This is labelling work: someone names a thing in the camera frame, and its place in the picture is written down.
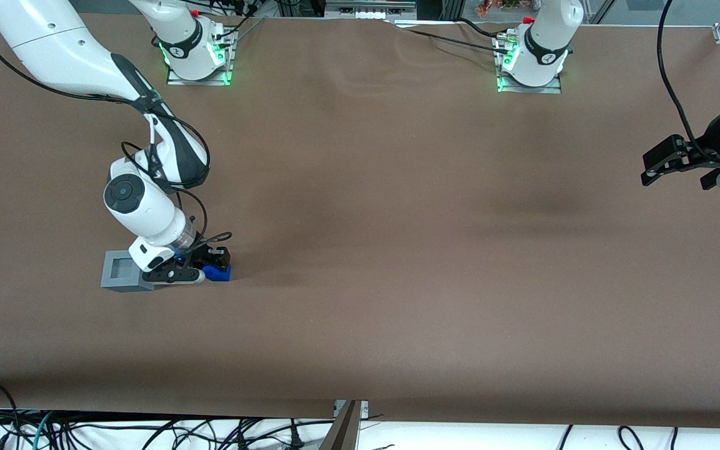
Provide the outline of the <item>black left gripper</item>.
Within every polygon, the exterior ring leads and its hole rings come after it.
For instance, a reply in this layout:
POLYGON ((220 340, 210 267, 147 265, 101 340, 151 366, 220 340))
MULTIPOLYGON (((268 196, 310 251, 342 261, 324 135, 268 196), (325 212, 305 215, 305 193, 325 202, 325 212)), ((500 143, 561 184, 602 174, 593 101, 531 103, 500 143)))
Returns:
POLYGON ((679 134, 672 134, 646 151, 642 156, 644 171, 641 174, 643 187, 649 187, 662 176, 676 172, 697 169, 710 170, 700 178, 703 190, 720 188, 720 115, 713 119, 704 134, 693 142, 702 156, 686 155, 686 140, 679 134))

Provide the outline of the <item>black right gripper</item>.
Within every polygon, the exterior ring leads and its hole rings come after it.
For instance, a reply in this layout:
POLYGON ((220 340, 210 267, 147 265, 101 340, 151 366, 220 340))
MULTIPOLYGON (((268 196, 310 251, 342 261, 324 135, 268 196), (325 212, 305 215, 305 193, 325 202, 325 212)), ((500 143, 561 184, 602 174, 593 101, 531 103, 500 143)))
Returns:
POLYGON ((172 268, 202 269, 209 265, 217 269, 226 269, 230 264, 231 254, 227 247, 209 247, 209 243, 205 241, 195 243, 172 257, 172 268))

